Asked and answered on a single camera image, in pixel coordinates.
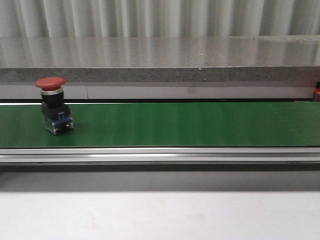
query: granite countertop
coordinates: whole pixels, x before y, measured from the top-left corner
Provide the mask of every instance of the granite countertop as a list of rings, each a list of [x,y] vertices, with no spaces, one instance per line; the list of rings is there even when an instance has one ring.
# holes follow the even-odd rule
[[[316,82],[319,43],[319,35],[0,38],[0,81]]]

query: metal side rail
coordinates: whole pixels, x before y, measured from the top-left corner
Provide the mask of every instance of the metal side rail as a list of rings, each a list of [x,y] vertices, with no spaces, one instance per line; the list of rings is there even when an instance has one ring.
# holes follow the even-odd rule
[[[0,171],[19,170],[17,167],[52,167],[50,170],[67,171],[319,170],[320,147],[0,149]]]

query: red button cap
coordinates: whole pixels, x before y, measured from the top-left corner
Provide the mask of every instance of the red button cap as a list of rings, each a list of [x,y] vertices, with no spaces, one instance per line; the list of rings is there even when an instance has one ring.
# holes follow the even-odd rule
[[[65,82],[66,80],[64,80],[62,77],[45,77],[36,81],[35,86],[42,88],[43,91],[54,91],[58,90]]]

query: emergency stop button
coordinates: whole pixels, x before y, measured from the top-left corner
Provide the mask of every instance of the emergency stop button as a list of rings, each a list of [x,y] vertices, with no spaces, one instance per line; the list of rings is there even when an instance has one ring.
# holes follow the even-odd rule
[[[320,87],[315,89],[314,98],[315,102],[320,102]]]
[[[58,90],[61,85],[66,82],[62,77],[45,77],[35,82],[35,86],[42,88],[42,91],[55,91]]]

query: gray surface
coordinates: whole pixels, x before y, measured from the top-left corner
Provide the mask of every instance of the gray surface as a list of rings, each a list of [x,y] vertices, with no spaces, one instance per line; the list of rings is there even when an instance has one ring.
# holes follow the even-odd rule
[[[315,240],[319,192],[0,192],[0,238]]]
[[[0,79],[181,83],[301,81],[303,74],[314,82],[319,42],[319,36],[0,38]]]
[[[312,98],[319,43],[320,36],[0,38],[0,99],[37,99],[34,82],[52,76],[68,82],[66,99]]]
[[[319,66],[320,36],[0,38],[2,68]]]
[[[320,191],[320,171],[0,173],[0,192],[128,191]]]

